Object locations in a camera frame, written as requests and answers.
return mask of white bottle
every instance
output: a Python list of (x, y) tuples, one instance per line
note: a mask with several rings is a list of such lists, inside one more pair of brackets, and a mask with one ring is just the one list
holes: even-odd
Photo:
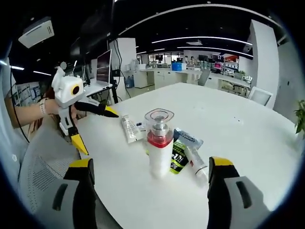
[(145, 115), (149, 168), (151, 175), (155, 178), (162, 178), (170, 171), (173, 130), (168, 127), (168, 121), (173, 116), (173, 112), (164, 109), (155, 109)]

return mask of table surface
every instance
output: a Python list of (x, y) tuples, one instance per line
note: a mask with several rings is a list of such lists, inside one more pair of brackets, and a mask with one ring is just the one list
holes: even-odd
[(221, 80), (226, 80), (226, 81), (229, 81), (229, 82), (232, 82), (234, 84), (238, 84), (238, 85), (241, 85), (241, 86), (244, 86), (244, 87), (247, 87), (247, 88), (251, 87), (249, 83), (247, 83), (243, 80), (240, 80), (240, 79), (236, 79), (236, 78), (227, 76), (227, 75), (210, 73), (209, 77), (211, 77), (211, 78), (215, 77), (215, 78), (218, 78), (218, 79), (221, 79)]
[[(240, 96), (177, 83), (113, 106), (136, 122), (155, 108), (174, 112), (172, 126), (204, 141), (198, 153), (231, 160), (275, 209), (298, 170), (295, 127), (275, 111)], [(95, 190), (124, 229), (206, 228), (207, 189), (197, 186), (189, 164), (154, 180), (143, 142), (127, 144), (121, 119), (91, 115), (78, 122), (94, 161)]]

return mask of ceiling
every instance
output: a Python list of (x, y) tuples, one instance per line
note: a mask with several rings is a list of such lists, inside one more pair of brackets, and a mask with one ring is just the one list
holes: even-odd
[[(153, 50), (161, 48), (165, 48), (165, 52), (177, 51), (177, 47), (190, 46), (186, 42), (195, 40), (176, 40), (152, 44), (153, 41), (176, 37), (213, 36), (246, 42), (250, 34), (251, 19), (273, 27), (277, 39), (280, 39), (284, 34), (277, 25), (260, 16), (225, 7), (197, 7), (160, 14), (166, 10), (202, 3), (206, 2), (202, 0), (154, 0), (153, 2), (118, 0), (114, 4), (112, 34), (114, 37), (135, 37), (139, 46), (137, 52), (147, 53), (152, 53)], [(17, 83), (42, 81), (48, 76), (33, 73), (33, 71), (53, 74), (54, 67), (60, 62), (74, 62), (70, 58), (71, 45), (80, 36), (82, 25), (88, 17), (93, 15), (97, 9), (100, 9), (102, 4), (103, 1), (100, 1), (100, 5), (97, 5), (96, 1), (87, 0), (86, 4), (79, 4), (79, 6), (68, 3), (52, 6), (42, 2), (39, 5), (25, 4), (21, 10), (14, 10), (14, 14), (10, 18), (14, 26), (21, 25), (22, 29), (24, 29), (33, 22), (45, 16), (50, 16), (55, 33), (54, 37), (27, 49), (16, 41), (21, 35), (19, 32), (10, 52), (11, 64), (25, 68), (24, 71), (15, 70), (13, 72)], [(228, 4), (228, 2), (213, 1), (212, 4)], [(257, 4), (257, 2), (252, 4), (248, 3), (248, 1), (247, 3), (246, 1), (230, 1), (230, 5), (247, 8), (267, 17), (271, 16), (272, 19), (276, 18), (268, 10), (268, 6)], [(14, 15), (18, 15), (18, 19), (22, 23), (16, 21), (17, 19)], [(126, 28), (153, 15), (157, 16), (118, 35)], [(92, 31), (96, 31), (97, 28), (101, 27), (103, 26), (94, 27)], [(205, 47), (229, 49), (238, 52), (243, 52), (244, 48), (244, 44), (238, 42), (218, 39), (200, 40)], [(103, 53), (105, 48), (106, 41), (104, 40), (96, 47), (94, 54)]]

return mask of white tube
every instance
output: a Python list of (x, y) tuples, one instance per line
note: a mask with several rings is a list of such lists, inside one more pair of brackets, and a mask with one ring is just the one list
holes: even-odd
[(207, 184), (209, 170), (208, 166), (202, 161), (195, 148), (186, 147), (184, 153), (193, 168), (196, 177)]
[(135, 142), (143, 138), (142, 133), (140, 132), (139, 128), (136, 126), (135, 122), (133, 122), (130, 119), (129, 114), (122, 116), (122, 125), (128, 143)]

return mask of white pillar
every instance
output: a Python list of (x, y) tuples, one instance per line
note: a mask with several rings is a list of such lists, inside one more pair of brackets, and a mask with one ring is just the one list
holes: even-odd
[(254, 20), (251, 20), (250, 33), (254, 68), (252, 85), (273, 94), (266, 105), (272, 109), (279, 84), (279, 60), (275, 33), (271, 27)]
[(130, 64), (132, 60), (137, 59), (135, 38), (118, 38), (117, 41), (118, 43), (116, 41), (112, 41), (109, 44), (110, 49), (112, 49), (111, 66), (113, 70), (119, 69), (119, 56), (120, 56), (119, 50), (120, 50), (120, 54), (122, 57), (121, 71), (124, 72), (126, 71), (126, 65)]

